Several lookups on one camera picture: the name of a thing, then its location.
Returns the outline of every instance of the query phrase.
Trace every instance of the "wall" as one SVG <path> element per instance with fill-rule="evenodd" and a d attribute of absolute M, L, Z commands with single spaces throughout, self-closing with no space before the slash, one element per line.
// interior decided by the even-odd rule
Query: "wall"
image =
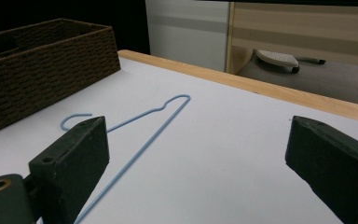
<path fill-rule="evenodd" d="M 224 71 L 228 3 L 146 0 L 152 55 Z"/>

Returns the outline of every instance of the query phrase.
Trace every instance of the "wooden table edge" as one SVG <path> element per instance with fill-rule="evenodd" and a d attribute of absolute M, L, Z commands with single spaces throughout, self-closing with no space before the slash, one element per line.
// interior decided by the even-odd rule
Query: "wooden table edge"
<path fill-rule="evenodd" d="M 358 104 L 337 100 L 314 93 L 298 91 L 253 80 L 246 77 L 238 77 L 231 74 L 198 67 L 187 63 L 159 58 L 130 50 L 120 50 L 118 56 L 139 63 L 146 63 L 157 67 L 169 69 L 175 72 L 211 80 L 230 87 L 251 91 L 278 100 L 283 100 L 297 105 L 304 105 L 313 109 L 322 110 L 331 114 L 358 120 Z"/>

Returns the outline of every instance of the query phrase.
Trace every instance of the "blue wire hanger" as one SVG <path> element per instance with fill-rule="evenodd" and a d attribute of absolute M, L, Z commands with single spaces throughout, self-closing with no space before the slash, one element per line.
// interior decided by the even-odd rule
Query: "blue wire hanger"
<path fill-rule="evenodd" d="M 117 183 L 117 181 L 124 175 L 124 173 L 133 165 L 133 163 L 142 155 L 142 153 L 144 153 L 146 151 L 146 149 L 154 142 L 154 140 L 162 133 L 162 131 L 164 131 L 164 129 L 171 123 L 171 121 L 179 114 L 179 112 L 187 105 L 187 103 L 190 101 L 191 97 L 189 95 L 186 94 L 180 94 L 177 96 L 174 96 L 173 98 L 171 98 L 170 100 L 168 100 L 167 102 L 165 102 L 165 104 L 162 107 L 157 107 L 157 108 L 153 108 L 150 109 L 138 116 L 133 117 L 132 119 L 128 119 L 124 122 L 119 123 L 118 125 L 107 129 L 106 132 L 110 133 L 113 130 L 116 130 L 126 124 L 129 124 L 137 119 L 140 119 L 148 114 L 154 113 L 154 112 L 158 112 L 161 111 L 163 109 L 165 109 L 165 107 L 167 107 L 167 105 L 178 99 L 178 98 L 186 98 L 186 100 L 179 106 L 179 108 L 176 109 L 175 112 L 173 112 L 173 114 L 164 122 L 164 124 L 162 124 L 162 126 L 160 128 L 158 128 L 158 130 L 153 134 L 153 136 L 147 140 L 147 142 L 141 147 L 141 149 L 138 150 L 138 152 L 127 162 L 126 165 L 123 166 L 123 168 L 121 168 L 121 170 L 117 173 L 117 175 L 103 188 L 103 190 L 98 194 L 97 197 L 94 198 L 94 200 L 89 204 L 89 206 L 82 212 L 80 213 L 80 215 L 77 217 L 75 224 L 78 224 L 81 220 L 83 220 L 83 218 L 91 211 L 91 209 L 98 203 L 98 201 L 101 200 L 101 198 L 106 194 L 106 192 L 108 190 L 110 190 L 112 188 L 113 185 L 115 185 L 115 183 Z M 69 119 L 72 118 L 76 118 L 76 117 L 90 117 L 92 116 L 92 114 L 74 114 L 71 115 L 67 118 L 65 118 L 62 122 L 61 122 L 61 128 L 64 131 L 69 131 L 69 128 L 65 127 L 65 122 L 68 121 Z"/>

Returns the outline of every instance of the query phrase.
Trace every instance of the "woven basket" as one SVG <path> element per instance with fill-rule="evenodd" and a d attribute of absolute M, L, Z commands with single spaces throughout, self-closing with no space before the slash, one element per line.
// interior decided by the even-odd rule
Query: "woven basket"
<path fill-rule="evenodd" d="M 110 26 L 54 20 L 0 33 L 0 129 L 120 69 Z"/>

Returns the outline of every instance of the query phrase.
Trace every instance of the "dark brown basket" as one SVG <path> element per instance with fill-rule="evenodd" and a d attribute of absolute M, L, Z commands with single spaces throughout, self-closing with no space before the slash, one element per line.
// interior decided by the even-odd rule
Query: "dark brown basket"
<path fill-rule="evenodd" d="M 0 33 L 0 129 L 120 69 L 110 26 L 59 19 Z"/>

